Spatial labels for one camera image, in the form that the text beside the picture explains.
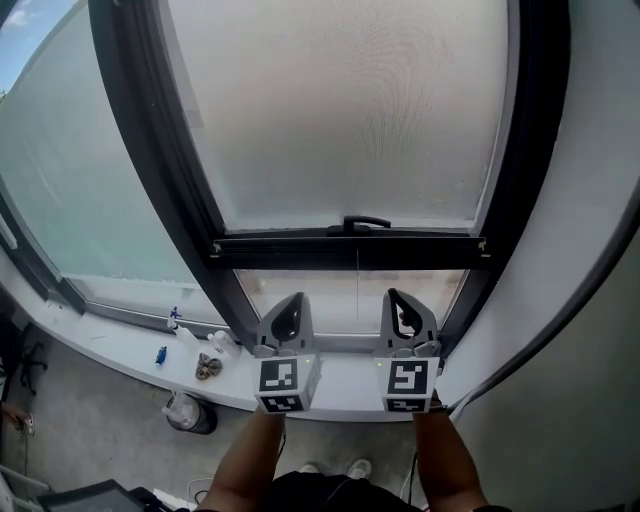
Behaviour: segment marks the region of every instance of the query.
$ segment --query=white sneaker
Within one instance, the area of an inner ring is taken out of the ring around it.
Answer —
[[[24,423],[27,426],[27,434],[29,434],[30,436],[34,436],[36,433],[36,425],[33,422],[32,412],[29,413],[29,417],[27,418],[27,421],[25,421]]]
[[[371,476],[371,469],[371,462],[369,462],[367,459],[358,459],[349,468],[347,476],[349,478],[353,478],[354,480],[359,480],[361,478],[369,480],[369,477]]]
[[[320,473],[320,470],[315,464],[305,464],[298,470],[298,473]]]

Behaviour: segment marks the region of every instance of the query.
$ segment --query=plastic bottle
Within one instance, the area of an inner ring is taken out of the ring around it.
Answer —
[[[178,323],[176,322],[176,318],[180,316],[181,315],[178,314],[178,308],[173,308],[173,311],[171,311],[171,313],[169,314],[169,318],[167,319],[167,327],[173,329],[173,331],[176,333],[176,338],[186,343],[189,347],[193,349],[200,348],[200,342],[198,341],[198,338],[196,338],[189,329],[178,325]]]
[[[231,336],[224,331],[218,331],[215,335],[209,334],[207,339],[212,345],[219,347],[230,357],[240,357],[240,354],[242,353],[242,348],[239,345],[236,345],[236,342],[233,341]]]

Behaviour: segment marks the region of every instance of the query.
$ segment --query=shoe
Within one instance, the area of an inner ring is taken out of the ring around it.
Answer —
[[[298,470],[298,473],[320,473],[320,470],[315,464],[307,463]]]
[[[353,478],[354,480],[359,480],[361,478],[369,480],[369,477],[371,476],[371,469],[371,462],[369,462],[367,459],[358,459],[349,468],[347,476],[349,478]]]

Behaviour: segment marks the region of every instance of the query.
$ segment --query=frosted glass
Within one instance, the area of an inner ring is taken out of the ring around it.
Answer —
[[[86,2],[45,38],[0,104],[0,176],[44,253],[88,300],[158,314],[186,301],[199,320],[220,322],[129,159]]]
[[[238,270],[245,291],[260,315],[285,297],[303,291],[309,296],[317,333],[377,334],[382,297],[389,288],[407,292],[436,316],[446,317],[463,270],[307,271]]]
[[[176,80],[229,229],[346,214],[474,226],[504,96],[505,0],[169,6]]]

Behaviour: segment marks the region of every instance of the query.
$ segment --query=window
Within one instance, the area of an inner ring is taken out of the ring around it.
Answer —
[[[285,297],[302,291],[309,296],[314,330],[327,334],[379,333],[382,297],[389,288],[416,297],[433,311],[442,326],[463,274],[462,270],[238,271],[261,316]]]
[[[475,229],[505,96],[506,1],[169,7],[178,90],[228,230],[345,215]]]
[[[318,337],[360,350],[398,287],[451,353],[544,180],[566,3],[70,9],[0,106],[0,210],[59,293],[251,349],[304,291]]]
[[[30,33],[28,24],[6,30]],[[30,56],[0,106],[0,131],[0,178],[13,216],[86,301],[162,317],[179,305],[189,320],[223,323],[122,143],[86,2],[72,6]]]

